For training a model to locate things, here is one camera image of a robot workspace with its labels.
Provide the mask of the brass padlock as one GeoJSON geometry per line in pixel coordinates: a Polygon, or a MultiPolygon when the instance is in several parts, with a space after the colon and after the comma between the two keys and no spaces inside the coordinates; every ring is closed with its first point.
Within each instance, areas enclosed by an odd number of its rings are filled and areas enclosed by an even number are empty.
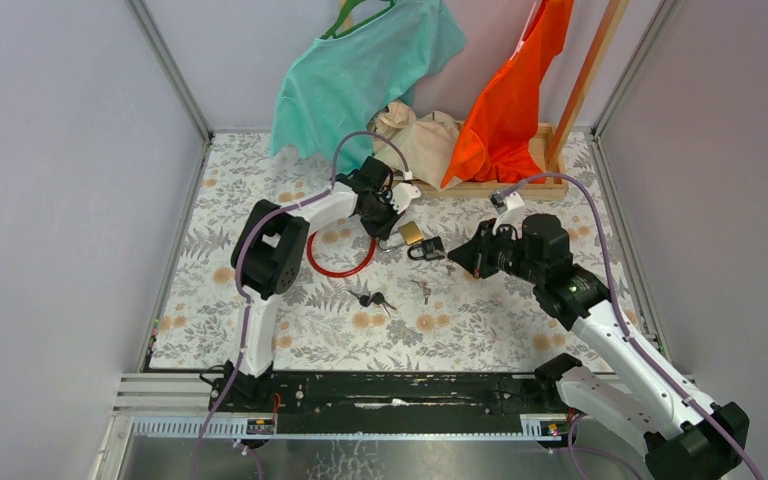
{"type": "Polygon", "coordinates": [[[398,227],[396,239],[393,242],[379,241],[376,248],[379,252],[386,253],[419,244],[424,239],[424,233],[418,224],[415,221],[409,221],[398,227]]]}

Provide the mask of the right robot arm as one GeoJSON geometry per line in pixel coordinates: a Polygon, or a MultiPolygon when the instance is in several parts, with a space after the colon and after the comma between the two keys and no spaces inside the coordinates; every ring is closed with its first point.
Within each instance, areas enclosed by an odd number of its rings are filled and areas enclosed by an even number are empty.
{"type": "Polygon", "coordinates": [[[532,284],[541,309],[595,350],[626,387],[603,384],[561,354],[535,371],[533,396],[543,410],[566,405],[599,422],[643,457],[655,479],[720,479],[743,463],[746,412],[693,385],[615,309],[608,287],[574,262],[557,217],[532,214],[519,229],[483,221],[448,258],[476,279],[504,272],[532,284]]]}

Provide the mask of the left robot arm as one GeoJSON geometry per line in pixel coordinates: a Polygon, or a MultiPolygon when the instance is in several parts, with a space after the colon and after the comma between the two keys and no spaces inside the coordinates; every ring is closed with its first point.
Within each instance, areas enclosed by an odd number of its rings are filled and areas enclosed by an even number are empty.
{"type": "Polygon", "coordinates": [[[369,157],[360,168],[338,174],[331,190],[284,207],[269,200],[254,205],[231,255],[244,303],[235,352],[224,366],[220,388],[227,401],[248,411],[269,401],[278,296],[295,282],[311,235],[338,220],[358,218],[370,240],[361,265],[346,272],[355,274],[371,260],[376,245],[389,238],[419,194],[414,187],[405,187],[408,195],[403,197],[393,185],[392,170],[369,157]]]}

